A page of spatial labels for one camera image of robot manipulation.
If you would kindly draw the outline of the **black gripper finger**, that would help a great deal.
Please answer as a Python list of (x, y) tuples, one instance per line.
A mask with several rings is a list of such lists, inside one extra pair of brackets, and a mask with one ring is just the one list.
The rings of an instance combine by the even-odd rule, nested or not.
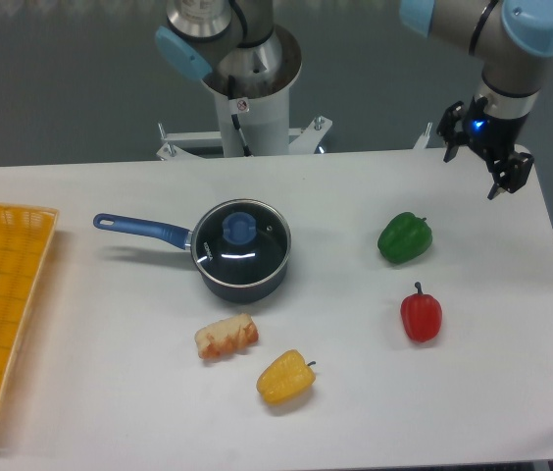
[(487, 164), (493, 185), (487, 198), (494, 199), (502, 192), (515, 193), (528, 181), (534, 158), (527, 152), (511, 152), (507, 157)]
[(448, 163), (453, 160), (462, 146), (468, 143), (468, 135), (464, 131), (457, 131), (456, 127), (462, 122), (466, 115), (466, 108), (462, 101), (458, 101), (449, 106), (443, 113), (436, 133), (442, 138), (446, 150), (443, 162)]

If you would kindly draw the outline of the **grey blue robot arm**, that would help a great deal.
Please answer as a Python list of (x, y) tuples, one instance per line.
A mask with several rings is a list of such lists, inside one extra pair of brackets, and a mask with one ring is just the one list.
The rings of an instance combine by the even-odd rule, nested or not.
[[(485, 163), (491, 196), (518, 191), (533, 157), (516, 141), (553, 58), (553, 1), (404, 1), (399, 16), (482, 61), (471, 101), (448, 107), (436, 132), (446, 160), (467, 147)], [(173, 68), (212, 93), (225, 156), (289, 151), (289, 89), (302, 55), (275, 22), (272, 2), (171, 1), (155, 43)]]

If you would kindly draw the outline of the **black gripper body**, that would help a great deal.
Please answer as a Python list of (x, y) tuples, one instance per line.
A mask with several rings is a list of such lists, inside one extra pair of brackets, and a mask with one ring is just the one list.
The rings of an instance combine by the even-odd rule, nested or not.
[(485, 97), (471, 100), (465, 117), (467, 145), (489, 170), (503, 170), (528, 116), (496, 118), (484, 111), (486, 104)]

